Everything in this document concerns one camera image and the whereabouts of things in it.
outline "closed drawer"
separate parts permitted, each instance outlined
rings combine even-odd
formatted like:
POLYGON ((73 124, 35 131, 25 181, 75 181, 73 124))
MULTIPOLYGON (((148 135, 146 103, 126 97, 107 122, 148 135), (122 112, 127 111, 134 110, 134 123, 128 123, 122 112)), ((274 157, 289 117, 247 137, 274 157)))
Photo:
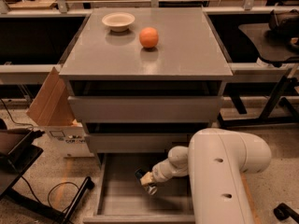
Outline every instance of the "closed drawer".
POLYGON ((85 122, 201 122, 216 120, 222 103, 212 97, 69 97, 85 122))
POLYGON ((91 153, 164 152, 177 144, 186 145, 186 133, 113 133, 86 135, 91 153))
POLYGON ((150 167, 166 153, 108 154, 102 162, 94 216, 83 223, 176 223, 194 224, 190 182, 187 176, 158 185, 149 196, 135 177, 139 168, 150 167))

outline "concrete floor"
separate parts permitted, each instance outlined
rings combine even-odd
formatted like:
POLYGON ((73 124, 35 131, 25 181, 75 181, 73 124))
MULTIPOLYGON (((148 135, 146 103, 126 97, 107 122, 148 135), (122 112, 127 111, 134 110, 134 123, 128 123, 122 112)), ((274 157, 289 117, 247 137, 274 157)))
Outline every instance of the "concrete floor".
MULTIPOLYGON (((256 117, 263 108, 264 99, 245 99, 249 108, 246 117, 256 117)), ((25 115, 26 105, 9 105, 12 117, 19 123, 32 122, 25 115)), ((239 117, 229 100, 226 100, 221 110, 225 119, 239 117)), ((15 127, 11 122, 7 111, 0 109, 0 117, 7 123, 8 128, 15 127)), ((255 210, 262 224, 295 223, 291 218, 279 222, 273 215, 273 209, 279 203, 286 203, 294 210, 299 209, 299 125, 285 124, 272 126, 255 126, 247 128, 234 128, 236 131, 253 133, 261 136, 272 150, 270 166, 260 174, 246 175, 255 210)), ((94 158, 64 158, 59 148, 44 135, 35 141, 35 145, 44 149, 43 154, 25 173, 24 177, 30 182, 36 196, 44 204, 47 204, 49 191, 62 182, 74 182, 80 185, 85 176, 90 176, 97 185, 100 168, 94 158)), ((19 180, 14 187, 23 195, 33 198, 30 190, 23 180, 19 180)), ((72 200, 76 189, 72 185, 63 185, 50 195, 53 207, 64 210, 72 200)), ((82 223, 84 217, 92 217, 97 201, 97 186, 87 191, 77 211, 72 216, 72 223, 82 223)), ((0 224, 32 224, 53 223, 25 208, 19 207, 7 199, 0 201, 0 224)))

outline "orange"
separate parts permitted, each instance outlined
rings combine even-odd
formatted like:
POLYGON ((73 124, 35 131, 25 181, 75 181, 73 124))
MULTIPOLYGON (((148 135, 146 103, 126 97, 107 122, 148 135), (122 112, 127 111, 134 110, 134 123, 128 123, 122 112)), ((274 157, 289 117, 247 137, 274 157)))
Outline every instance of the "orange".
POLYGON ((146 27, 139 34, 139 41, 145 49, 151 49, 158 44, 159 35, 156 29, 146 27))

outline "white bowl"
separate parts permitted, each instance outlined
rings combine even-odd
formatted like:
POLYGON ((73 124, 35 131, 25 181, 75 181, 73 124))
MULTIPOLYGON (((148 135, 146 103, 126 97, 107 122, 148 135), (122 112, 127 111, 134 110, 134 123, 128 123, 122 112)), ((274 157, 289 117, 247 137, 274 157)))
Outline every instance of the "white bowl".
POLYGON ((103 19, 102 23, 113 32, 123 32, 129 28, 129 25, 135 20, 135 17, 130 13, 115 12, 107 14, 103 19))

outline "cabinet top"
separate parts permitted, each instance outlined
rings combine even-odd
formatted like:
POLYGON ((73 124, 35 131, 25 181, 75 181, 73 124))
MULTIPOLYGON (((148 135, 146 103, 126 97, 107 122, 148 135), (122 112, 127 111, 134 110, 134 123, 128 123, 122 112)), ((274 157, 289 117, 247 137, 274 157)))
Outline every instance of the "cabinet top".
POLYGON ((219 79, 232 72, 201 8, 147 7, 95 9, 60 75, 73 79, 219 79), (128 31, 114 33, 102 23, 113 12, 135 16, 128 31), (159 33, 154 50, 143 49, 139 42, 145 27, 159 33))

